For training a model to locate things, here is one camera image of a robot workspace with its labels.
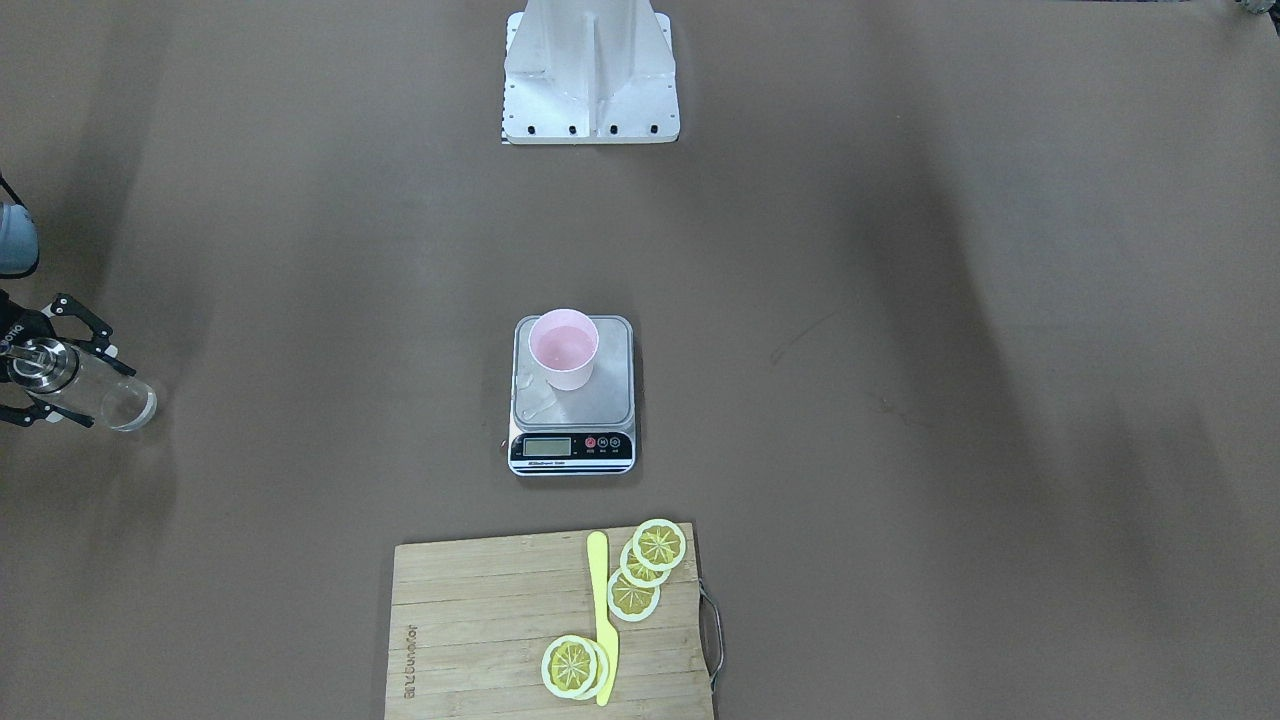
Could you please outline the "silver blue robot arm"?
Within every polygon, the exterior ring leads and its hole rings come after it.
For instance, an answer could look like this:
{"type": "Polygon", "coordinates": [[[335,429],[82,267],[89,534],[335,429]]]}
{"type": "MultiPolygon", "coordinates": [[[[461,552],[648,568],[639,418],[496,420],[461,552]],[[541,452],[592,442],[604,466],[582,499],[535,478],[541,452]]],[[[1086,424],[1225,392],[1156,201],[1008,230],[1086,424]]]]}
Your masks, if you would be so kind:
{"type": "MultiPolygon", "coordinates": [[[[1,179],[1,184],[8,195],[8,199],[3,201],[1,219],[3,278],[20,279],[33,274],[38,268],[38,236],[29,210],[20,196],[6,179],[1,179]]],[[[136,369],[116,359],[118,347],[111,343],[113,328],[68,293],[59,293],[46,307],[35,310],[17,304],[8,292],[1,292],[1,331],[5,345],[17,346],[29,340],[41,338],[56,340],[77,347],[82,354],[91,354],[104,360],[123,375],[133,377],[136,374],[136,369]],[[55,316],[78,319],[90,329],[91,336],[87,340],[79,340],[58,334],[52,325],[55,316]]],[[[67,419],[84,428],[93,425],[93,419],[88,415],[47,400],[36,398],[33,395],[28,396],[29,404],[24,407],[1,406],[4,423],[14,427],[32,427],[40,420],[55,423],[67,419]]]]}

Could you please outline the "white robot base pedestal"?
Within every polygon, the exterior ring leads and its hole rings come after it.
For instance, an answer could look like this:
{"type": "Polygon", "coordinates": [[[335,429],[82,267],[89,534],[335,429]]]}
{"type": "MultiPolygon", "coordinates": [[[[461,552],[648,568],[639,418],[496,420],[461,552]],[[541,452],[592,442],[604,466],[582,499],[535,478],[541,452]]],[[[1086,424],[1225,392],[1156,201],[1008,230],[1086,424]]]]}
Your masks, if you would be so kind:
{"type": "Polygon", "coordinates": [[[671,18],[649,1],[530,1],[504,28],[500,138],[509,145],[673,143],[671,18]]]}

